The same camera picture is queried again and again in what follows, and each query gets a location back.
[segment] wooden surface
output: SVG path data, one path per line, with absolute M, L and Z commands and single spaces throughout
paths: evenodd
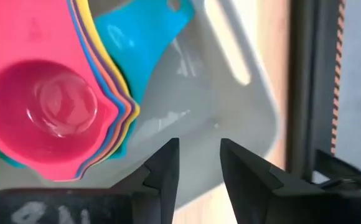
M 284 168 L 289 0 L 233 0 L 238 13 L 246 15 L 243 25 L 268 73 L 281 117 L 281 133 L 266 159 Z M 178 209 L 174 224 L 233 224 L 236 219 L 225 186 L 219 185 L 191 203 Z

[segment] orange stripe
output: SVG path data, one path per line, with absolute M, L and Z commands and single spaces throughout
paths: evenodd
M 340 40 L 342 40 L 342 38 L 344 37 L 344 35 L 341 33 L 341 30 L 337 30 L 337 37 Z
M 338 110 L 333 109 L 333 110 L 332 110 L 332 114 L 334 114 L 334 115 L 336 115 L 336 116 L 338 117 Z
M 338 11 L 340 12 L 341 15 L 345 14 L 345 9 L 341 4 L 338 6 Z
M 335 98 L 334 98 L 334 100 L 333 100 L 333 103 L 334 103 L 334 105 L 339 106 L 339 102 L 338 102 L 338 100 L 335 99 Z
M 338 66 L 335 67 L 335 72 L 337 72 L 338 74 L 340 73 L 340 68 L 338 68 Z M 334 81 L 335 81 L 335 84 L 340 85 L 340 78 L 338 78 L 337 75 L 335 76 Z
M 341 43 L 340 42 L 337 42 L 337 50 L 339 51 L 339 52 L 342 52 L 342 46 L 341 46 Z
M 339 63 L 341 63 L 341 55 L 339 55 L 338 53 L 335 55 L 335 60 Z
M 338 18 L 338 26 L 344 27 L 344 21 L 340 17 Z

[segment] white plastic container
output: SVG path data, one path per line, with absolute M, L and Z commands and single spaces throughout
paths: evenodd
M 91 8 L 107 9 L 107 2 L 93 0 Z M 232 2 L 194 1 L 195 19 L 165 51 L 151 77 L 124 159 L 89 168 L 82 180 L 68 183 L 43 180 L 33 170 L 0 160 L 0 190 L 110 187 L 178 137 L 179 206 L 223 181 L 221 138 L 267 155 L 277 137 L 278 114 L 268 77 Z

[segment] blue measuring cup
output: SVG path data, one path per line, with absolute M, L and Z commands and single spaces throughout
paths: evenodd
M 171 9 L 167 0 L 134 0 L 95 18 L 96 29 L 128 83 L 131 96 L 141 104 L 150 76 L 167 46 L 194 16 L 192 3 L 179 0 Z M 134 121 L 110 159 L 125 155 Z

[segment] measuring cup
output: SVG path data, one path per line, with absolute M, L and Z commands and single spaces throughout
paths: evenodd
M 27 168 L 24 164 L 21 164 L 20 162 L 15 161 L 14 159 L 10 158 L 9 156 L 5 155 L 3 152 L 0 151 L 0 159 L 5 161 L 7 164 L 18 168 L 18 169 L 24 169 Z
M 167 0 L 134 0 L 99 16 L 95 25 L 115 63 L 122 69 L 134 100 L 141 104 L 149 78 L 166 47 L 194 16 L 192 4 L 180 0 L 177 11 Z M 135 126 L 131 124 L 122 145 L 112 155 L 123 156 Z M 111 157 L 112 152 L 101 161 Z
M 0 0 L 3 153 L 46 179 L 71 179 L 117 114 L 83 56 L 66 2 Z
M 100 154 L 102 151 L 114 150 L 113 143 L 118 142 L 118 140 L 121 139 L 121 137 L 124 133 L 124 126 L 126 124 L 125 121 L 131 114 L 132 107 L 131 107 L 131 103 L 129 101 L 126 101 L 123 98 L 123 96 L 121 96 L 120 93 L 118 92 L 117 87 L 114 85 L 113 80 L 109 76 L 109 73 L 112 73 L 112 72 L 109 70 L 106 70 L 106 67 L 103 66 L 105 64 L 104 61 L 100 61 L 99 58 L 96 56 L 96 55 L 99 55 L 99 52 L 96 52 L 96 48 L 92 47 L 93 45 L 90 44 L 91 40 L 90 40 L 89 36 L 86 35 L 87 32 L 85 30 L 85 27 L 82 26 L 80 23 L 81 17 L 79 15 L 79 13 L 77 13 L 78 11 L 77 12 L 75 11 L 73 2 L 71 2 L 71 0 L 68 0 L 68 4 L 69 4 L 69 10 L 72 13 L 72 19 L 73 19 L 75 28 L 77 30 L 77 34 L 79 35 L 80 42 L 84 48 L 85 54 L 89 60 L 93 59 L 93 61 L 90 61 L 90 64 L 92 65 L 92 67 L 94 67 L 93 64 L 95 64 L 99 67 L 99 71 L 106 78 L 107 83 L 109 83 L 109 85 L 111 86 L 110 90 L 113 92 L 108 92 L 106 94 L 109 95 L 109 98 L 111 98 L 111 97 L 114 97 L 113 96 L 113 93 L 114 93 L 116 96 L 120 97 L 127 104 L 127 113 L 125 114 L 125 116 L 123 116 L 119 121 L 116 120 L 110 126 L 108 135 L 106 136 L 106 139 L 103 142 L 102 146 L 99 148 L 99 150 L 96 151 L 96 153 L 94 153 L 94 155 L 91 158 L 89 158 L 87 161 L 85 161 L 83 163 L 83 165 L 81 166 L 81 169 L 85 170 L 88 166 L 85 166 L 84 164 L 88 164 L 88 161 L 98 160 L 99 157 L 101 157 Z

